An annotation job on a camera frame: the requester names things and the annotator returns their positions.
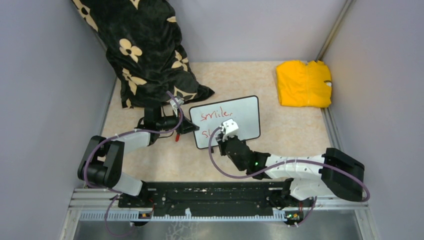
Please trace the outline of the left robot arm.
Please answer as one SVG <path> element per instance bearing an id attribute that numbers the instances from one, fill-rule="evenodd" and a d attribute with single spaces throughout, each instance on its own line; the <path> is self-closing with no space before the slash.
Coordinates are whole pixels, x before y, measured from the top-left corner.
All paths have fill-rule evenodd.
<path id="1" fill-rule="evenodd" d="M 124 155 L 153 145 L 163 134 L 175 132 L 182 135 L 197 130 L 199 126 L 179 109 L 166 115 L 160 106 L 146 107 L 135 129 L 109 138 L 95 135 L 89 140 L 77 177 L 91 188 L 129 195 L 132 203 L 144 207 L 150 200 L 147 184 L 123 173 Z"/>

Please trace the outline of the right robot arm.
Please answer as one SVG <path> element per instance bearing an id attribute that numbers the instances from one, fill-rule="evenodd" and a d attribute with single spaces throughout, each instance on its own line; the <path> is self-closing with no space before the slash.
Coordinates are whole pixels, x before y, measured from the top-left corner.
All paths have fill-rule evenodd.
<path id="1" fill-rule="evenodd" d="M 315 156 L 293 157 L 253 151 L 237 136 L 220 133 L 216 140 L 220 154 L 245 173 L 240 179 L 285 178 L 288 188 L 282 191 L 281 199 L 287 206 L 309 197 L 334 195 L 350 202 L 367 202 L 371 197 L 364 184 L 364 164 L 337 148 L 328 147 Z"/>

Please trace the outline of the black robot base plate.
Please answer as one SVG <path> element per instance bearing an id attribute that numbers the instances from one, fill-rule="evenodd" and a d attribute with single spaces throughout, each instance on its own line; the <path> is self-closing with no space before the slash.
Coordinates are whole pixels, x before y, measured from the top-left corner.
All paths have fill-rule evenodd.
<path id="1" fill-rule="evenodd" d="M 195 218 L 271 217 L 288 208 L 303 214 L 315 197 L 298 200 L 289 194 L 290 181 L 148 182 L 138 196 L 123 193 L 110 198 L 120 209 L 147 208 L 153 217 Z"/>

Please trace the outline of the black framed whiteboard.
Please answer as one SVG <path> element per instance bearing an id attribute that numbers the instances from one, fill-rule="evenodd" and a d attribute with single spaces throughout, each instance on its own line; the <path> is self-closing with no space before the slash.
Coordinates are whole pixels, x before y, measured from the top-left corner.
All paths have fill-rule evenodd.
<path id="1" fill-rule="evenodd" d="M 227 120 L 234 120 L 240 140 L 257 139 L 261 135 L 259 98 L 256 95 L 194 106 L 189 109 L 192 123 L 199 127 L 194 132 L 198 149 L 207 149 L 212 132 Z"/>

